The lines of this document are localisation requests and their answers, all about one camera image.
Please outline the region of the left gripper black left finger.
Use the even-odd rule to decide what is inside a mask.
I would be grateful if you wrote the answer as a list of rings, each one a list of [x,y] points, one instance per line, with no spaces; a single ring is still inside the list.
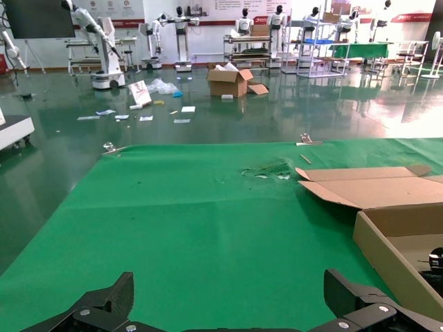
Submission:
[[[134,306],[134,274],[124,272],[107,288],[90,290],[68,310],[25,331],[155,331],[156,328],[131,321]]]

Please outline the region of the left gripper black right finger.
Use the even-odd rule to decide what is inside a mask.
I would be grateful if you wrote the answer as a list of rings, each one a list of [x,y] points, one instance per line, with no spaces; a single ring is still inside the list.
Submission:
[[[380,289],[357,284],[330,268],[324,272],[323,295],[335,319],[312,331],[441,331],[442,323],[408,310]]]

